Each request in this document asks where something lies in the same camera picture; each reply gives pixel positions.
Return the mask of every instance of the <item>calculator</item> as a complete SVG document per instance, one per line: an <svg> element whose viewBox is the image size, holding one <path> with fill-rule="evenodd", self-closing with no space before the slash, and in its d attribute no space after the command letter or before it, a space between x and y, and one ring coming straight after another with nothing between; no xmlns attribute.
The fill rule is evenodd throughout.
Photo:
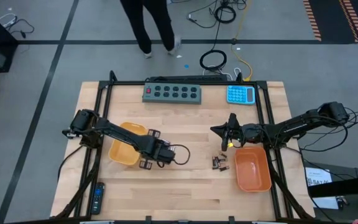
<svg viewBox="0 0 358 224"><path fill-rule="evenodd" d="M228 86L227 102L252 105L255 103L255 88L251 86Z"/></svg>

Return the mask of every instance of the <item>wooden table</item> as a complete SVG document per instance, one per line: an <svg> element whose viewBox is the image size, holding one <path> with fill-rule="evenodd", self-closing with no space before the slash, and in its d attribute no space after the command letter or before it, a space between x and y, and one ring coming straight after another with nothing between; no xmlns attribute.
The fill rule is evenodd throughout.
<svg viewBox="0 0 358 224"><path fill-rule="evenodd" d="M82 84L76 111L94 108L97 87L98 82ZM113 139L104 138L99 181L106 184L106 190L102 212L93 215L93 220L144 220L146 215L151 215L153 220L226 221L228 216L235 216L238 221L275 219L270 191L247 193L237 186L234 148L226 153L229 170L220 172L211 168L211 156L219 152L221 139L209 128L225 123L230 113L237 115L240 124L258 123L256 106L228 104L226 86L202 86L202 89L201 105L173 105L142 103L143 86L140 85L113 87L110 122L120 125L129 121L159 130L162 139L189 147L191 158L185 166L172 164L161 169L154 163L152 170L142 170L137 165L128 167L110 160L108 152ZM275 122L291 118L283 83L268 82L268 89ZM265 121L268 121L262 92L260 97ZM79 141L69 140L66 156L78 147ZM295 140L288 146L298 149ZM184 161L185 150L178 148L176 152L176 159ZM84 156L85 150L82 150L63 166L51 215L62 211L77 191ZM282 159L288 188L314 216L300 155L282 149ZM280 190L278 197L282 216L285 216ZM87 201L88 193L85 193L82 214L85 214Z"/></svg>

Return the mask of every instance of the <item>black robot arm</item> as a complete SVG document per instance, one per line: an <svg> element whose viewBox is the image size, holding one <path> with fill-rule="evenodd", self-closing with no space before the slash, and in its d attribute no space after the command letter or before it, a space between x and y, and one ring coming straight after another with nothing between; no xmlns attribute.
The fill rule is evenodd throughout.
<svg viewBox="0 0 358 224"><path fill-rule="evenodd" d="M221 126L211 127L211 130L222 138L222 151L227 150L229 141L240 142L241 147L247 143L265 143L270 147L282 147L293 136L300 138L314 128L326 126L335 128L344 126L349 120L342 103L331 102L321 105L318 109L286 120L279 124L245 124L240 126L234 113L229 121Z"/></svg>
<svg viewBox="0 0 358 224"><path fill-rule="evenodd" d="M97 148L101 145L100 135L104 134L127 143L146 160L170 164L175 158L173 147L169 142L159 139L160 132L149 130L149 135L140 136L122 127L110 123L106 118L91 110L79 110L71 122L70 128L62 133L68 138L82 135L80 144L85 147Z"/></svg>

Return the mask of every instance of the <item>white paper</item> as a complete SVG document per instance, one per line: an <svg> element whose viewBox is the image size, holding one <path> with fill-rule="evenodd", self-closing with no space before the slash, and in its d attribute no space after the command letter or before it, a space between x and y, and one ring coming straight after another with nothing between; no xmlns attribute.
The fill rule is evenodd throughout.
<svg viewBox="0 0 358 224"><path fill-rule="evenodd" d="M308 186L326 184L331 183L333 181L329 172L316 168L307 167L306 177L308 179ZM320 208L338 209L338 204L336 202L335 197L321 197L314 198L313 200Z"/></svg>

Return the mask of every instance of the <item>black pants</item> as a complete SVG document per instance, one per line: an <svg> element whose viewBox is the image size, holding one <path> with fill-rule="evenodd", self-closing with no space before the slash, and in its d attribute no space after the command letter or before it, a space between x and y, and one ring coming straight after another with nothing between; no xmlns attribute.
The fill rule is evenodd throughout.
<svg viewBox="0 0 358 224"><path fill-rule="evenodd" d="M175 38L168 14L167 0L121 0L121 4L131 22L140 49L148 54L152 51L152 42L147 35L143 22L143 6L152 15L165 48L174 48Z"/></svg>

